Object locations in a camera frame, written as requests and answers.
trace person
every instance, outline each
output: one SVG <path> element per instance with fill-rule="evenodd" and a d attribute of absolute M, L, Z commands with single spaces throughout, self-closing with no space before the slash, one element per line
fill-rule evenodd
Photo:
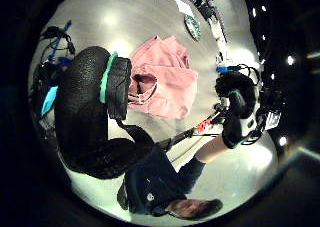
<path fill-rule="evenodd" d="M 191 192 L 205 164 L 250 136 L 255 129 L 256 98 L 253 81 L 239 72 L 218 78 L 216 92 L 230 101 L 222 133 L 204 144 L 179 172 L 155 145 L 146 158 L 125 173 L 117 194 L 123 209 L 155 217 L 169 214 L 185 220 L 200 220 L 221 210 L 219 199 L 187 199 L 185 195 Z"/>

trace black glove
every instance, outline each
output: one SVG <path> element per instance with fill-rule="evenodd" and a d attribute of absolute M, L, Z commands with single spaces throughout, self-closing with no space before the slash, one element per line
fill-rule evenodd
<path fill-rule="evenodd" d="M 249 77 L 231 71 L 221 74 L 215 88 L 219 97 L 229 98 L 222 138 L 229 148 L 235 148 L 248 139 L 256 127 L 254 84 Z"/>

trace blue object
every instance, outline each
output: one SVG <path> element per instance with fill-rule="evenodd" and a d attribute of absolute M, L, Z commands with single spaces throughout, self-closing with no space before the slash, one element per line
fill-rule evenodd
<path fill-rule="evenodd" d="M 226 66 L 218 66 L 216 70 L 218 73 L 223 73 L 229 71 L 229 68 Z"/>
<path fill-rule="evenodd" d="M 70 66 L 72 63 L 72 60 L 67 58 L 67 57 L 58 57 L 58 65 L 63 65 L 63 66 Z"/>
<path fill-rule="evenodd" d="M 217 67 L 217 72 L 218 73 L 225 73 L 228 71 L 239 71 L 241 70 L 241 66 L 218 66 Z"/>
<path fill-rule="evenodd" d="M 53 102 L 56 98 L 58 86 L 51 87 L 44 99 L 42 110 L 41 110 L 41 117 L 45 115 L 52 107 Z"/>

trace ceiling light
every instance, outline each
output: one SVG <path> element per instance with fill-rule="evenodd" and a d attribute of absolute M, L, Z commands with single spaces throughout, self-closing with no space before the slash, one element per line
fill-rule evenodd
<path fill-rule="evenodd" d="M 279 139 L 279 145 L 280 145 L 280 146 L 284 146 L 284 145 L 286 145 L 287 143 L 288 143 L 288 141 L 287 141 L 287 138 L 286 138 L 286 137 L 282 136 L 282 137 Z"/>
<path fill-rule="evenodd" d="M 288 65 L 293 65 L 293 63 L 294 63 L 294 58 L 292 58 L 292 56 L 289 55 L 288 58 L 287 58 L 287 62 L 288 62 Z"/>

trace hanging clothes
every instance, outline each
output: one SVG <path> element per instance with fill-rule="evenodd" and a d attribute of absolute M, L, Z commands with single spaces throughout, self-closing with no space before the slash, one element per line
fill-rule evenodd
<path fill-rule="evenodd" d="M 155 36 L 131 58 L 128 107 L 150 115 L 185 118 L 197 92 L 198 73 L 189 68 L 187 49 L 175 36 Z"/>

